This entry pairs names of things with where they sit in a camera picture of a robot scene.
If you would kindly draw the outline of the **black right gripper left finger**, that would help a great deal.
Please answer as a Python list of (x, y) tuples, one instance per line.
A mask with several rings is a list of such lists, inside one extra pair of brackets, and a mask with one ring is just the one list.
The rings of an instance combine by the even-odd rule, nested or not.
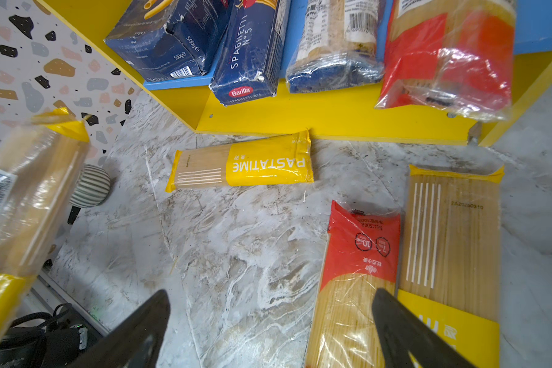
[(70, 367), (155, 367), (170, 319), (170, 299), (157, 291)]

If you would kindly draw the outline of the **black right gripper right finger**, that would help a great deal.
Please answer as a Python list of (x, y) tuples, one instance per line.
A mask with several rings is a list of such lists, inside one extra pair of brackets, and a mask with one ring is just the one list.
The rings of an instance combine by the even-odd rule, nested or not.
[(372, 313), (386, 367), (474, 367), (387, 290), (376, 291)]

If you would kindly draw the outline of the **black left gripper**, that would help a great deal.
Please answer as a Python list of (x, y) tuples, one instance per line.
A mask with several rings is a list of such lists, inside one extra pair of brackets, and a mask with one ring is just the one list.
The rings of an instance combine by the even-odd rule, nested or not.
[(0, 341), (0, 367), (66, 367), (88, 348), (89, 328), (72, 304), (15, 319)]

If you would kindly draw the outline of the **yellow Pastatime spaghetti bag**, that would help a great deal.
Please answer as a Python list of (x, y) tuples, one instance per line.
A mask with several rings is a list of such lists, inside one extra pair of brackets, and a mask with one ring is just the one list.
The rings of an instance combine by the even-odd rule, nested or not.
[(409, 170), (398, 299), (471, 364), (497, 367), (504, 169)]

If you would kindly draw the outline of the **red bottom spaghetti bag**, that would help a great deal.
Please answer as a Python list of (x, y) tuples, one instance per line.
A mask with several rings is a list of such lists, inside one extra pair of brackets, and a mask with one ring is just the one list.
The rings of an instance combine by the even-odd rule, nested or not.
[(372, 304), (396, 290), (401, 217), (350, 212), (332, 202), (328, 246), (306, 367), (383, 367)]

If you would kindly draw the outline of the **red spaghetti bag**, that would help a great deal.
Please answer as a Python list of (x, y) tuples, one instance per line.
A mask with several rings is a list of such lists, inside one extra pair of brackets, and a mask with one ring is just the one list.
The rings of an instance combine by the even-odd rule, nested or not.
[(481, 122), (512, 108), (516, 1), (395, 1), (379, 109), (434, 107)]
[(350, 212), (332, 202), (328, 246), (306, 367), (383, 367), (372, 304), (396, 290), (401, 217)]

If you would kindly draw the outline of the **yellow spaghetti bag crosswise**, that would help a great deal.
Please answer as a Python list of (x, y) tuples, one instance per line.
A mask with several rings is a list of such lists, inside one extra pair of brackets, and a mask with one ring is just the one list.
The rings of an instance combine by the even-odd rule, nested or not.
[(167, 193), (218, 186), (314, 182), (308, 130), (234, 144), (178, 150)]

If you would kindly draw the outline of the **dark label spaghetti bag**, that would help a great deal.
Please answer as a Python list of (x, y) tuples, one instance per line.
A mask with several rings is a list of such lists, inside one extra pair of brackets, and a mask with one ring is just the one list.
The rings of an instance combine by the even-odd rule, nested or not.
[(386, 8), (380, 0), (309, 1), (302, 37), (286, 70), (288, 90), (308, 94), (375, 84), (378, 30)]

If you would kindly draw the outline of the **blue Barilla pasta box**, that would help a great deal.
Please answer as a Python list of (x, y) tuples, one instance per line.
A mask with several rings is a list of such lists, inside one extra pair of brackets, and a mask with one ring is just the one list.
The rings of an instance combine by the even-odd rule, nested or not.
[(206, 75), (232, 1), (133, 1), (104, 39), (146, 82)]

